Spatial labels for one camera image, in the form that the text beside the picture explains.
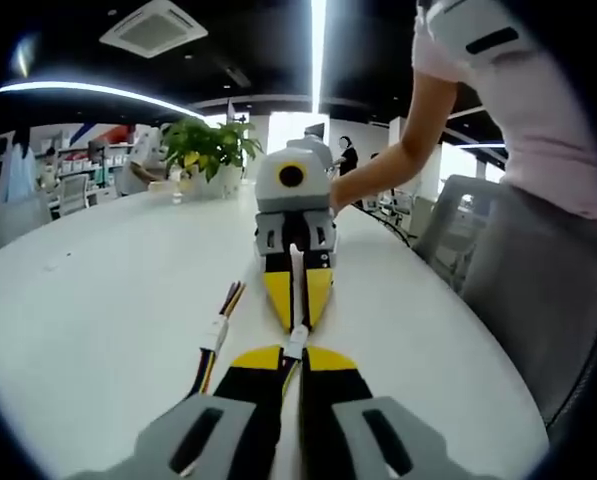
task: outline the long white desk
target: long white desk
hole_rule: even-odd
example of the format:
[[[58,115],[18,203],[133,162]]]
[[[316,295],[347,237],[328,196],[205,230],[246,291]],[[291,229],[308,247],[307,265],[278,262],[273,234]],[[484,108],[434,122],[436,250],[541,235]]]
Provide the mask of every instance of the long white desk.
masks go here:
[[[251,191],[172,205],[150,193],[53,222],[0,251],[0,408],[51,476],[104,469],[191,386],[196,343],[230,282],[247,290],[210,391],[246,350],[284,343],[253,249]],[[547,448],[533,400],[473,313],[409,249],[353,209],[313,344],[352,357],[376,396],[439,431],[475,474],[521,478]],[[298,379],[272,478],[298,479]]]

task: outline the potted plant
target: potted plant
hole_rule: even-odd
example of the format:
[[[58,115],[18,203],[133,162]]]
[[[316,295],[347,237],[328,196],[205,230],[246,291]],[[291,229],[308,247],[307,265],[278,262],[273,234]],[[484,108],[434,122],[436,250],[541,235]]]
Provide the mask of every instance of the potted plant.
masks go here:
[[[246,137],[251,123],[234,122],[210,127],[197,118],[175,123],[165,136],[168,165],[180,166],[194,181],[202,196],[217,197],[240,180],[243,158],[262,152],[260,142]]]

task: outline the ceiling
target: ceiling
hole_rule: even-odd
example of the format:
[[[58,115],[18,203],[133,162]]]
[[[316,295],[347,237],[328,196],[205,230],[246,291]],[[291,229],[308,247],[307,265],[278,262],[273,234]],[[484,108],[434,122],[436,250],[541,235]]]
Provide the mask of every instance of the ceiling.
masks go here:
[[[206,114],[224,112],[215,100],[227,97],[240,99],[242,105],[236,107],[252,114],[311,107],[309,0],[175,0],[209,35],[152,59],[98,41],[145,0],[35,1],[15,8],[2,3],[0,18],[6,21],[0,22],[0,86],[25,80],[12,69],[12,56],[21,40],[31,40],[27,80],[113,86],[200,107]],[[414,15],[415,0],[328,0],[323,112],[380,123],[407,114]],[[479,105],[475,92],[461,87],[454,111]],[[133,100],[73,90],[0,94],[0,133],[19,125],[157,123],[176,115]],[[485,112],[450,120],[448,127],[478,142],[501,141]],[[446,140],[465,143],[454,136]]]

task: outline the woman's arm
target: woman's arm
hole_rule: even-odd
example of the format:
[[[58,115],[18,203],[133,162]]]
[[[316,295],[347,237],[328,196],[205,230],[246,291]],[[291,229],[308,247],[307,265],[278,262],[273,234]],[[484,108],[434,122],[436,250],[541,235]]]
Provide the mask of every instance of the woman's arm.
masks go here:
[[[456,101],[457,84],[414,70],[414,91],[399,143],[332,184],[335,211],[411,180],[433,152]]]

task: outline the ceiling air conditioner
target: ceiling air conditioner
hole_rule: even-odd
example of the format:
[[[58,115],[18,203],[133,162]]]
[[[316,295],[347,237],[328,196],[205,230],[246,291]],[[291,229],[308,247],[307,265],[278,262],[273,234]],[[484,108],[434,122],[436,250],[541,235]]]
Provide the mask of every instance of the ceiling air conditioner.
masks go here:
[[[202,25],[169,0],[153,0],[123,18],[100,41],[153,58],[206,35]]]

